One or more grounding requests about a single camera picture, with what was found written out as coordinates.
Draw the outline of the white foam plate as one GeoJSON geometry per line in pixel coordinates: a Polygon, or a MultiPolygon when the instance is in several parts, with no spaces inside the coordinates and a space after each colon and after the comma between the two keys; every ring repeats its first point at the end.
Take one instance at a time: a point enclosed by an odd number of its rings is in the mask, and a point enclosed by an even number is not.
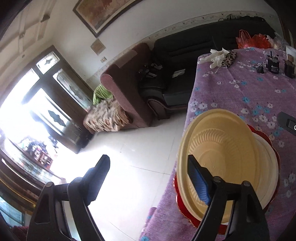
{"type": "Polygon", "coordinates": [[[254,188],[261,207],[265,209],[271,202],[278,185],[278,158],[272,146],[260,135],[253,133],[259,151],[259,179],[254,188]]]}

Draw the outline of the beige plastic bowl with tab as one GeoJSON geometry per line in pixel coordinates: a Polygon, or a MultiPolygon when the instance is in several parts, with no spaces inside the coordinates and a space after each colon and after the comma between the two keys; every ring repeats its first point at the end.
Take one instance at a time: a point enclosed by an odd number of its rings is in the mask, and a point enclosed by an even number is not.
{"type": "Polygon", "coordinates": [[[265,195],[260,180],[259,148],[248,125],[225,109],[212,109],[197,116],[182,138],[177,160],[177,184],[181,199],[190,214],[202,220],[207,210],[187,173],[187,157],[229,183],[249,181],[259,200],[265,195]]]}

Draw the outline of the purple floral tablecloth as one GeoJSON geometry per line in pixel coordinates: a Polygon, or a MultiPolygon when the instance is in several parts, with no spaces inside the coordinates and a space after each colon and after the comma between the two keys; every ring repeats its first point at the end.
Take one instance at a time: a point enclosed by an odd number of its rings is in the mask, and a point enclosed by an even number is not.
{"type": "MultiPolygon", "coordinates": [[[[267,50],[236,50],[229,68],[210,70],[209,63],[198,64],[192,94],[188,103],[184,132],[197,116],[222,108],[238,115],[248,125],[264,132],[280,156],[277,193],[265,213],[270,240],[277,240],[295,215],[295,136],[277,124],[283,111],[295,118],[295,79],[283,73],[265,70],[257,73],[255,65],[265,60],[267,50]]],[[[181,214],[173,186],[176,162],[165,192],[152,208],[139,240],[191,240],[196,228],[181,214]]]]}

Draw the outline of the black battery charger box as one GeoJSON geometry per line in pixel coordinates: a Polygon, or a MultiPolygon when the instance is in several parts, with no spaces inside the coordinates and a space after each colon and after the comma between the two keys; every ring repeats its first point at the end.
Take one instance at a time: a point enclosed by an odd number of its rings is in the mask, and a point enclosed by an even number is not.
{"type": "Polygon", "coordinates": [[[278,59],[278,55],[274,55],[272,51],[270,51],[269,55],[267,55],[267,69],[273,74],[278,74],[280,72],[280,61],[278,59]]]}

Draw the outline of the red plastic bag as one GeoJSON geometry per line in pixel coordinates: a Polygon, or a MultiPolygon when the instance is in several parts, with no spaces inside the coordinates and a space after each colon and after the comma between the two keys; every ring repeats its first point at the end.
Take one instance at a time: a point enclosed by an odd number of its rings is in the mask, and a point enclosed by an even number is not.
{"type": "Polygon", "coordinates": [[[271,48],[271,43],[268,41],[265,35],[257,34],[251,37],[246,30],[239,31],[239,37],[236,37],[236,43],[239,49],[245,49],[248,47],[260,49],[271,48]]]}

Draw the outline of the leopard print cloth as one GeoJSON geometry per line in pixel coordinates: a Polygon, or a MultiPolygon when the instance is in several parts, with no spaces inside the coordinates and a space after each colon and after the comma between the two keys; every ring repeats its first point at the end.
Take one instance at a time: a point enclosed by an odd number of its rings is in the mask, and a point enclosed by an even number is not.
{"type": "Polygon", "coordinates": [[[235,51],[230,51],[226,57],[224,58],[224,60],[221,62],[221,68],[229,68],[234,60],[236,59],[237,57],[237,53],[235,51]]]}

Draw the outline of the white glove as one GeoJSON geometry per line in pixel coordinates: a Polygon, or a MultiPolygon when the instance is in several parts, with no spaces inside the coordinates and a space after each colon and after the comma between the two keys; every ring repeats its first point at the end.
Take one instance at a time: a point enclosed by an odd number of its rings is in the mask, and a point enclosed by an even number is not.
{"type": "Polygon", "coordinates": [[[206,62],[211,62],[210,69],[215,69],[217,67],[220,67],[226,56],[230,53],[230,51],[226,49],[222,49],[221,51],[217,51],[214,49],[210,50],[210,55],[206,57],[201,57],[198,60],[198,64],[203,64],[206,62]]]}

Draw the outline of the dark wooden door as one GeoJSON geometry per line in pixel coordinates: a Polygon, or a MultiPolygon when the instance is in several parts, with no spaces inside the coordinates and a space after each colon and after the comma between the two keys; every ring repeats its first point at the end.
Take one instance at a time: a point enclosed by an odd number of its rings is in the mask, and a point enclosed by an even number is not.
{"type": "Polygon", "coordinates": [[[93,134],[83,125],[88,108],[84,107],[81,102],[82,97],[86,97],[87,100],[92,99],[92,89],[80,78],[58,50],[51,46],[33,59],[13,79],[1,96],[1,102],[4,102],[21,77],[25,75],[25,71],[30,69],[37,74],[39,80],[25,94],[22,103],[28,103],[39,90],[43,90],[46,93],[46,100],[58,110],[58,113],[48,110],[50,118],[46,118],[31,111],[31,116],[34,120],[43,122],[55,140],[75,154],[79,153],[93,137],[93,134]],[[55,55],[58,62],[42,72],[38,64],[49,54],[55,55]]]}

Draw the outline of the black leather sofa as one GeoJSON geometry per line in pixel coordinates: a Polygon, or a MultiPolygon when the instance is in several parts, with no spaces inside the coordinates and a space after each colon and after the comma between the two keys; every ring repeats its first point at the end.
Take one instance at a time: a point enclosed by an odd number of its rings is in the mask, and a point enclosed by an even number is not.
{"type": "Polygon", "coordinates": [[[137,80],[141,97],[159,120],[187,107],[198,57],[211,49],[237,49],[240,30],[251,36],[275,36],[265,19],[244,16],[200,25],[155,41],[148,62],[137,73],[137,80]]]}

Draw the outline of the green pillow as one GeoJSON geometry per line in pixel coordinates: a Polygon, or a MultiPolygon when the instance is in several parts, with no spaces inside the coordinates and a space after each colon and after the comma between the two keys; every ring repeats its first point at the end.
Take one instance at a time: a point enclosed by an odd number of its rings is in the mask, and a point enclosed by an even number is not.
{"type": "Polygon", "coordinates": [[[98,85],[93,92],[93,105],[99,104],[104,99],[113,98],[113,94],[102,84],[98,85]]]}

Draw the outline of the framed painting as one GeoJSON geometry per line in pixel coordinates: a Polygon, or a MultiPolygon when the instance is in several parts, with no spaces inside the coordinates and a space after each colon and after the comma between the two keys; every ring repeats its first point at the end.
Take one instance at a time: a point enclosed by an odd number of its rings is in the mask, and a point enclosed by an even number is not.
{"type": "Polygon", "coordinates": [[[73,9],[75,15],[94,37],[108,28],[116,19],[142,0],[82,0],[73,9]]]}

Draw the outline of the small wall plaque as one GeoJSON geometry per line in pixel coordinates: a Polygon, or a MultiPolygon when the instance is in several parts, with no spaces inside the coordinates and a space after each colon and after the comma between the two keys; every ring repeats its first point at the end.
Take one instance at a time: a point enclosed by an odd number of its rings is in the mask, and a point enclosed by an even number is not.
{"type": "Polygon", "coordinates": [[[90,46],[90,48],[93,50],[93,52],[96,55],[100,55],[106,49],[106,47],[103,45],[103,43],[99,39],[96,39],[92,43],[92,45],[90,46]]]}

